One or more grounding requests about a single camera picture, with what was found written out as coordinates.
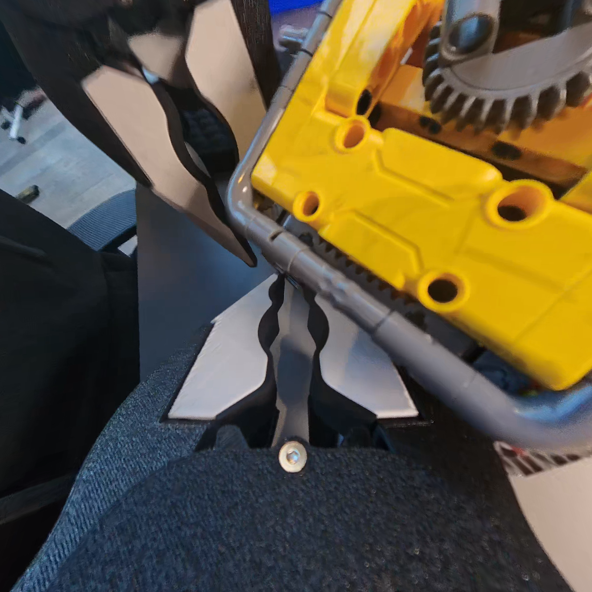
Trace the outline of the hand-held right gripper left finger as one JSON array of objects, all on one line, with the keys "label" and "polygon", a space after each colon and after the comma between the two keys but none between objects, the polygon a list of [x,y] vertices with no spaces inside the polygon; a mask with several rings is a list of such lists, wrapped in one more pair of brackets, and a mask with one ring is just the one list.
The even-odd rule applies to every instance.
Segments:
[{"label": "hand-held right gripper left finger", "polygon": [[225,426],[247,446],[271,447],[279,411],[271,347],[279,334],[284,277],[264,280],[211,322],[167,410],[167,420],[206,425],[197,449],[213,448]]}]

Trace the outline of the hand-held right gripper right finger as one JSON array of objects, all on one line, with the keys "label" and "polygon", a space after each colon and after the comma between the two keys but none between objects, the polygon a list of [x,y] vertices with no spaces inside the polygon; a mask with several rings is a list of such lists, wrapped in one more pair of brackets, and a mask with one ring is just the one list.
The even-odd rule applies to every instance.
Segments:
[{"label": "hand-held right gripper right finger", "polygon": [[387,447],[390,427],[420,413],[398,369],[370,336],[308,290],[295,289],[295,426],[314,448]]}]

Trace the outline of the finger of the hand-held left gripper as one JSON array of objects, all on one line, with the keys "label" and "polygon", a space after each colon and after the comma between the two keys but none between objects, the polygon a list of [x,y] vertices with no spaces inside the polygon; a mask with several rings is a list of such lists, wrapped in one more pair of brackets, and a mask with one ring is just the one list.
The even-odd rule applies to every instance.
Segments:
[{"label": "finger of the hand-held left gripper", "polygon": [[195,7],[186,63],[204,100],[228,124],[238,153],[245,154],[267,109],[231,1]]},{"label": "finger of the hand-held left gripper", "polygon": [[149,180],[153,193],[251,268],[256,256],[228,223],[223,199],[207,170],[192,157],[181,115],[162,82],[103,65],[82,86]]}]

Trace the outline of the yellow building-block toy vehicle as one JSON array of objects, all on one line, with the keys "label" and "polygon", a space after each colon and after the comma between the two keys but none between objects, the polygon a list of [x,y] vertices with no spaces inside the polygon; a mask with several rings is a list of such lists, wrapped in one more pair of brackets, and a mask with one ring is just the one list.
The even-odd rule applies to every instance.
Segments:
[{"label": "yellow building-block toy vehicle", "polygon": [[[520,448],[591,444],[591,216],[542,183],[356,114],[433,2],[326,1],[227,189],[233,227],[365,330],[470,425]],[[521,398],[374,298],[254,205],[280,205],[354,264],[546,388]]]}]

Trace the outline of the grey desk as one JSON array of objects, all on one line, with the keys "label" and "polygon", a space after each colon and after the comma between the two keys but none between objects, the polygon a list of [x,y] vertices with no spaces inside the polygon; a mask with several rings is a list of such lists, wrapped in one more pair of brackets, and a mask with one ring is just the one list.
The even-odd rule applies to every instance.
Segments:
[{"label": "grey desk", "polygon": [[[146,377],[183,338],[201,326],[209,328],[215,317],[268,279],[271,267],[261,262],[248,268],[148,189],[137,188],[136,213],[140,374]],[[295,289],[303,290],[284,279],[279,334],[271,347],[279,411],[274,443],[304,439],[295,426]],[[418,388],[407,388],[418,409]],[[390,427],[383,433],[387,447],[399,436],[434,430],[435,412],[425,404],[418,411],[417,424]]]}]

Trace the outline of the office chair wheel base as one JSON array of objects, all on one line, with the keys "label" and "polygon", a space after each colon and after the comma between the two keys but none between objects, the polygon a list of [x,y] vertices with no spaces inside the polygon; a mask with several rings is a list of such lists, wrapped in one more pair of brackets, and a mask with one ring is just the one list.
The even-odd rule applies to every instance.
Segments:
[{"label": "office chair wheel base", "polygon": [[27,143],[21,135],[21,127],[47,101],[40,88],[24,91],[18,98],[1,99],[1,129],[7,131],[8,139],[21,145]]}]

